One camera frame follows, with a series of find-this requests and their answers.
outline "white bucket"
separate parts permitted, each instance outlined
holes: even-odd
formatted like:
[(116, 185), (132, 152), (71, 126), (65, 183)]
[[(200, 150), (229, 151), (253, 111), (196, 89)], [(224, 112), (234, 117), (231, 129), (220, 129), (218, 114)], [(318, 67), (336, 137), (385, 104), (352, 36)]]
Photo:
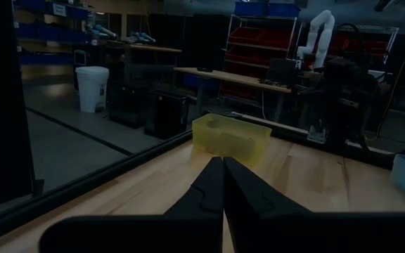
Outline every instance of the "white bucket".
[(77, 67), (79, 101), (82, 112), (95, 112), (96, 108), (105, 108), (105, 96), (109, 69), (105, 67)]

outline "label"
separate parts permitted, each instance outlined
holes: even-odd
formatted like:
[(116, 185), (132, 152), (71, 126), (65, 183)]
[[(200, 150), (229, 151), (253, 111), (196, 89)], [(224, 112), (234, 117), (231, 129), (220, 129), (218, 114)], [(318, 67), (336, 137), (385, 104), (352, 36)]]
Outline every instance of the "label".
[(60, 4), (53, 4), (54, 15), (61, 15), (63, 17), (67, 16), (67, 8)]

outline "wooden workbench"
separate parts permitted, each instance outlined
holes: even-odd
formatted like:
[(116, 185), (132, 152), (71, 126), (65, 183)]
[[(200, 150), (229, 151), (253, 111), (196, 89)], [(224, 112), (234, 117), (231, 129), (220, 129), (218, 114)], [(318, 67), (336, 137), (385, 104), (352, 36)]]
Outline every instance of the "wooden workbench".
[[(278, 99), (278, 105), (276, 106), (276, 111), (274, 113), (273, 121), (277, 122), (281, 116), (284, 94), (291, 93), (292, 91), (286, 87), (274, 86), (269, 84), (261, 84), (258, 78), (246, 77), (239, 74), (232, 74), (228, 72), (213, 70), (212, 72), (198, 71), (196, 67), (175, 67), (174, 71), (184, 72), (189, 74), (196, 74), (200, 77), (218, 79), (226, 82), (231, 82), (232, 84), (241, 84), (243, 86), (249, 86), (256, 89), (262, 89), (267, 91), (274, 91), (280, 94)], [(198, 98), (196, 101), (196, 108), (198, 115), (201, 115), (203, 111), (203, 86), (198, 85)]]
[(270, 91), (277, 91), (282, 93), (291, 93), (292, 91), (288, 88), (281, 87), (281, 86), (274, 86), (268, 84), (261, 84), (258, 78), (255, 77), (246, 77), (239, 74), (232, 74), (223, 71), (214, 70), (212, 72), (203, 72), (198, 71), (196, 67), (175, 67), (174, 70), (179, 72), (185, 72), (189, 74), (196, 74), (201, 77), (213, 78), (227, 82), (233, 82), (236, 84), (242, 84), (246, 86), (252, 86), (254, 88), (270, 90)]
[(118, 48), (129, 48), (136, 50), (144, 51), (159, 51), (159, 52), (168, 52), (168, 53), (181, 53), (182, 50), (175, 48), (166, 48), (161, 46), (151, 46), (151, 45), (142, 45), (142, 44), (126, 44), (118, 41), (107, 41), (107, 46), (118, 47)]
[[(53, 223), (84, 214), (162, 214), (190, 187), (212, 156), (191, 141), (40, 216), (0, 238), (0, 252), (35, 253)], [(272, 138), (254, 173), (314, 212), (405, 212), (390, 171)], [(233, 252), (224, 220), (224, 252)]]

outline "yellow plastic bin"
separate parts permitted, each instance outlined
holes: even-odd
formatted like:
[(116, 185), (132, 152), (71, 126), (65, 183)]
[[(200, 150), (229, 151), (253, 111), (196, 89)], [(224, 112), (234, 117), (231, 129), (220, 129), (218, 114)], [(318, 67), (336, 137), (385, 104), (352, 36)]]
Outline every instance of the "yellow plastic bin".
[(193, 121), (193, 146), (254, 166), (262, 158), (271, 129), (241, 120), (208, 114)]

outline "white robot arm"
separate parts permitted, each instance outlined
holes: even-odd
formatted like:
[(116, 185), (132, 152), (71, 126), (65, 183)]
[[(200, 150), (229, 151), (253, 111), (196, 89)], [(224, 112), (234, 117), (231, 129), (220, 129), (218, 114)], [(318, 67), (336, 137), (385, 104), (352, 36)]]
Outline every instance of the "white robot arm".
[(322, 24), (324, 24), (324, 29), (318, 42), (318, 51), (316, 52), (314, 69), (323, 67), (324, 59), (326, 58), (326, 55), (328, 53), (330, 38), (332, 37), (332, 31), (335, 25), (335, 18), (332, 13), (330, 13), (330, 11), (324, 11), (320, 13), (310, 22), (310, 31), (309, 36), (307, 37), (307, 45), (300, 46), (297, 50), (297, 69), (301, 69), (304, 57), (307, 54), (312, 53), (312, 51), (314, 50), (316, 38), (318, 37), (318, 31)]

